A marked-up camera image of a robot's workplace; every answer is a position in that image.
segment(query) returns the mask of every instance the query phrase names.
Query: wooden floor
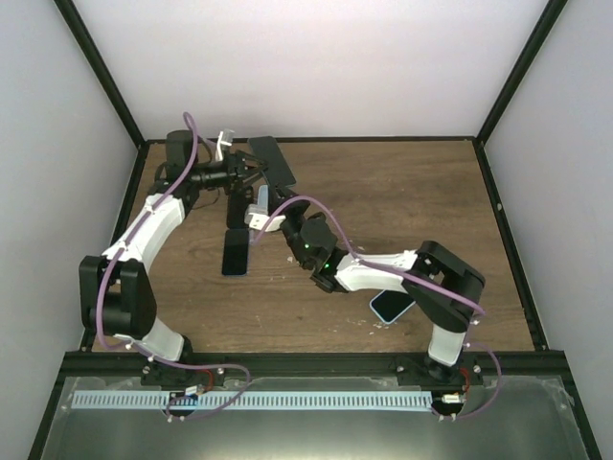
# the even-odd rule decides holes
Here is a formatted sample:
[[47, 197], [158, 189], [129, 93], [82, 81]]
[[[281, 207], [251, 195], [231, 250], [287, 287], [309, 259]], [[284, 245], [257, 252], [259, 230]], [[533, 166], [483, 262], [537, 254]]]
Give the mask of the wooden floor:
[[[396, 253], [434, 240], [480, 270], [487, 318], [472, 333], [495, 350], [532, 343], [469, 142], [282, 144], [298, 180], [340, 219], [353, 245]], [[164, 146], [151, 147], [134, 217]], [[204, 193], [199, 202], [211, 200]], [[252, 247], [249, 274], [221, 276], [226, 200], [192, 211], [150, 272], [158, 315], [199, 352], [424, 351], [432, 325], [413, 307], [392, 326], [369, 309], [374, 291], [326, 294], [292, 262], [280, 234]]]

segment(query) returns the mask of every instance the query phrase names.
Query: smartphone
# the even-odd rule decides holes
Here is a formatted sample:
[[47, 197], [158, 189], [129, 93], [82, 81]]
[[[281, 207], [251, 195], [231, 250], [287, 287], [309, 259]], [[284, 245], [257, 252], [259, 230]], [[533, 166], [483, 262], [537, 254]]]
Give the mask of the smartphone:
[[254, 156], [267, 163], [262, 173], [266, 184], [273, 189], [278, 186], [293, 187], [296, 185], [296, 177], [289, 168], [274, 137], [252, 137], [247, 140], [247, 144]]
[[223, 243], [223, 276], [243, 276], [247, 274], [249, 262], [249, 230], [246, 228], [226, 230]]
[[371, 310], [385, 324], [394, 323], [414, 305], [413, 297], [394, 290], [382, 290], [371, 300]]
[[247, 228], [245, 212], [253, 203], [253, 187], [247, 187], [238, 192], [228, 195], [228, 210], [226, 214], [226, 226], [230, 229]]

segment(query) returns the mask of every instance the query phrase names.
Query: purple cable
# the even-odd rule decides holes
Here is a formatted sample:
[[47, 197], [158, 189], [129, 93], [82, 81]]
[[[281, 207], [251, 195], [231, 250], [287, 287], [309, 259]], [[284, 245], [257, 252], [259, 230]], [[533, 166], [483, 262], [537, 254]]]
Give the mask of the purple cable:
[[[187, 369], [189, 371], [204, 371], [204, 370], [216, 371], [217, 369], [238, 369], [239, 371], [242, 371], [244, 373], [245, 384], [243, 385], [242, 388], [239, 389], [236, 395], [234, 395], [227, 402], [225, 402], [222, 405], [219, 405], [215, 409], [211, 409], [206, 412], [201, 412], [201, 413], [198, 413], [197, 415], [190, 415], [189, 417], [186, 417], [186, 420], [204, 419], [206, 417], [211, 417], [212, 415], [215, 415], [221, 412], [223, 409], [225, 409], [226, 407], [234, 403], [234, 401], [236, 401], [238, 398], [240, 398], [242, 394], [247, 390], [248, 386], [251, 384], [251, 373], [249, 372], [249, 369], [247, 369], [245, 366], [241, 366], [240, 364], [205, 364], [205, 365], [182, 364], [180, 362], [168, 361], [167, 359], [163, 359], [162, 357], [151, 355], [147, 351], [139, 347], [138, 345], [136, 346], [136, 348], [143, 355], [145, 356], [149, 355], [150, 357], [153, 356], [153, 358], [156, 361], [161, 362], [162, 364], [166, 364], [168, 366], [176, 367], [178, 369]], [[169, 403], [167, 404], [166, 411], [165, 411], [166, 416], [171, 417], [170, 407], [174, 403], [177, 403], [178, 401], [186, 400], [188, 398], [189, 396], [181, 396], [179, 398], [174, 398], [172, 400], [169, 400]]]
[[187, 175], [190, 173], [190, 169], [192, 168], [193, 163], [195, 162], [195, 157], [198, 153], [198, 129], [195, 125], [195, 121], [193, 120], [193, 116], [190, 115], [188, 112], [183, 112], [183, 121], [185, 122], [187, 127], [192, 131], [192, 135], [193, 135], [192, 153], [190, 154], [190, 159], [188, 160], [188, 164], [185, 166], [185, 170], [183, 170], [181, 175], [179, 175], [176, 178], [176, 180], [172, 182], [172, 185], [169, 187], [169, 189], [166, 190], [162, 194], [162, 196], [158, 198], [158, 200], [155, 203], [153, 203], [153, 206], [152, 206], [153, 211], [155, 211], [157, 207], [160, 204], [162, 204], [164, 200], [170, 194], [172, 194], [172, 192], [174, 192], [179, 185], [181, 185], [181, 182], [183, 182], [183, 179], [185, 179]]
[[415, 283], [416, 285], [420, 285], [420, 286], [424, 286], [425, 288], [428, 288], [430, 290], [433, 290], [434, 292], [438, 292], [439, 294], [442, 294], [450, 299], [456, 300], [468, 307], [471, 307], [473, 310], [475, 310], [477, 313], [479, 313], [480, 315], [485, 315], [486, 312], [481, 308], [481, 306], [479, 304], [477, 304], [476, 302], [473, 302], [472, 300], [456, 294], [455, 292], [452, 292], [451, 290], [445, 289], [444, 287], [441, 287], [439, 285], [435, 285], [434, 283], [430, 283], [428, 281], [424, 281], [422, 280], [422, 278], [418, 278], [417, 276], [411, 275], [409, 273], [404, 273], [403, 271], [400, 270], [396, 270], [394, 268], [390, 268], [387, 265], [382, 265], [382, 264], [375, 264], [372, 262], [368, 262], [368, 261], [364, 261], [360, 258], [359, 254], [357, 252], [355, 252], [355, 250], [352, 248], [352, 246], [349, 243], [349, 239], [347, 238], [347, 235], [345, 235], [345, 232], [343, 231], [343, 229], [341, 228], [340, 223], [338, 223], [338, 220], [336, 219], [336, 217], [334, 216], [334, 214], [331, 212], [330, 209], [328, 209], [326, 207], [326, 205], [324, 205], [324, 203], [322, 203], [321, 201], [319, 201], [316, 198], [313, 198], [311, 196], [306, 196], [306, 195], [298, 195], [298, 196], [294, 196], [293, 198], [290, 198], [288, 201], [285, 201], [281, 206], [279, 206], [268, 218], [268, 220], [266, 221], [266, 223], [264, 224], [263, 228], [260, 230], [260, 232], [258, 233], [258, 235], [256, 235], [256, 237], [253, 239], [252, 244], [257, 244], [261, 237], [264, 235], [266, 228], [268, 228], [268, 225], [270, 225], [270, 222], [272, 222], [272, 220], [278, 216], [287, 206], [289, 206], [292, 203], [295, 203], [296, 201], [310, 201], [311, 203], [313, 203], [314, 205], [318, 206], [322, 211], [324, 211], [324, 213], [329, 217], [329, 219], [332, 221], [332, 223], [336, 226], [336, 229], [338, 230], [338, 234], [341, 237], [341, 240], [343, 240], [343, 243], [345, 244], [345, 247], [347, 248], [347, 250], [349, 251], [349, 253], [355, 257], [357, 259], [357, 261], [364, 266], [367, 266], [369, 268], [374, 268], [376, 270], [380, 270], [380, 271], [385, 271], [387, 273], [391, 273], [393, 275], [397, 275], [400, 276], [402, 278], [404, 278], [405, 280], [408, 280], [412, 283]]
[[[479, 342], [471, 342], [470, 344], [466, 344], [466, 345], [470, 345], [471, 347], [480, 348], [481, 350], [486, 352], [489, 355], [489, 357], [491, 357], [491, 360], [494, 362], [494, 366], [496, 366], [496, 375], [498, 376], [498, 381], [496, 382], [496, 388], [494, 388], [494, 394], [491, 395], [491, 398], [489, 398], [478, 409], [473, 410], [472, 412], [469, 412], [469, 413], [467, 413], [465, 415], [458, 415], [456, 417], [456, 420], [468, 419], [470, 417], [474, 417], [475, 415], [478, 415], [478, 414], [482, 413], [484, 410], [486, 410], [488, 407], [490, 407], [494, 403], [494, 401], [496, 401], [496, 398], [498, 398], [498, 393], [500, 393], [500, 388], [502, 386], [502, 368], [500, 367], [500, 361], [498, 360], [498, 358], [496, 357], [494, 352], [491, 350], [491, 348], [488, 347], [487, 345], [484, 345], [483, 343], [479, 343]], [[434, 408], [432, 408], [432, 413], [434, 415], [438, 416], [438, 417], [444, 417], [444, 418], [452, 419], [452, 417], [449, 417], [449, 416], [446, 416], [446, 417], [442, 416]]]
[[119, 249], [111, 259], [111, 262], [108, 264], [108, 267], [102, 276], [100, 289], [98, 290], [98, 298], [96, 299], [96, 336], [105, 350], [117, 350], [124, 345], [123, 342], [115, 345], [109, 345], [106, 343], [106, 340], [104, 340], [104, 333], [102, 331], [102, 304], [104, 303], [104, 294], [108, 288], [108, 283], [110, 281], [113, 268], [115, 268], [115, 265], [117, 264], [117, 261], [119, 261], [119, 258], [122, 257], [122, 254], [124, 254], [124, 250]]

